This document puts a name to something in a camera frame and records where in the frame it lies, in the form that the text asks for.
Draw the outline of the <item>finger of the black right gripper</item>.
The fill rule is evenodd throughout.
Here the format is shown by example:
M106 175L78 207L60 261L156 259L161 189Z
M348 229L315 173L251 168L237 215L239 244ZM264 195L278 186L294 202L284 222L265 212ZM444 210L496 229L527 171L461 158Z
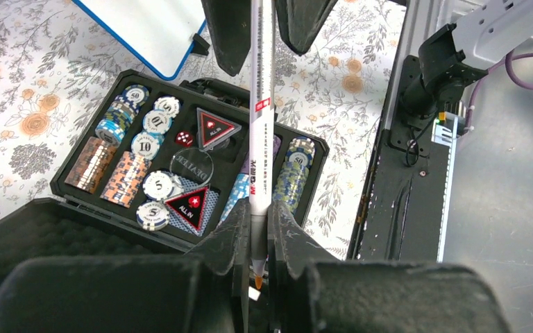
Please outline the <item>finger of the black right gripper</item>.
M305 55L336 3L337 0L276 0L281 40L296 55Z
M217 64L236 76L251 47L251 1L202 0L201 4Z

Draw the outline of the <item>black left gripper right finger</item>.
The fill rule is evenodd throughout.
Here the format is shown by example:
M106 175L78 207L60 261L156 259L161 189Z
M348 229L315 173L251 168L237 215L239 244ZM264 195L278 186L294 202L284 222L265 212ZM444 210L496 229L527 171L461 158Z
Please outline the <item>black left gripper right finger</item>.
M283 332L511 329L490 286L465 266L338 260L282 202L268 229L271 313Z

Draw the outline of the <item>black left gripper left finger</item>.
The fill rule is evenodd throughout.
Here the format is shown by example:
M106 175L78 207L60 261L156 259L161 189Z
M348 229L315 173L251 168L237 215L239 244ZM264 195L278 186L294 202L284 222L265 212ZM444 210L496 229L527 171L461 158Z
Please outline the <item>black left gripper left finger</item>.
M0 332L246 332L248 216L185 254L36 199L0 220Z

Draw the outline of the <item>white orange whiteboard marker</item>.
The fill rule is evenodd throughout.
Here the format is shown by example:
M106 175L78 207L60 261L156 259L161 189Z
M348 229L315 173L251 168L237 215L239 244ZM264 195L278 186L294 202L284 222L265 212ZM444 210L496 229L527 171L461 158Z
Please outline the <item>white orange whiteboard marker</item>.
M251 2L251 102L249 123L249 203L251 263L255 286L262 287L267 260L267 213L273 178L273 1Z

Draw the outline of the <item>blue framed whiteboard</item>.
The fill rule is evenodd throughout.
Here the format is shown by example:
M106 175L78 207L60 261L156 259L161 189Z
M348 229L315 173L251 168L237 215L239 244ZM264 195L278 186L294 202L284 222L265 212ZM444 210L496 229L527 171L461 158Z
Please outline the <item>blue framed whiteboard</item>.
M199 0L74 2L163 80L175 79L205 28Z

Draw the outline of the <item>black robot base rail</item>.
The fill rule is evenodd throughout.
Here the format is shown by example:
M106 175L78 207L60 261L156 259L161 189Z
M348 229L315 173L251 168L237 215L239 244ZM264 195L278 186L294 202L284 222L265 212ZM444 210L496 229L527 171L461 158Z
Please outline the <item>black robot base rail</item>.
M446 229L450 145L433 142L428 128L420 148L407 151L414 133L386 97L347 258L435 262Z

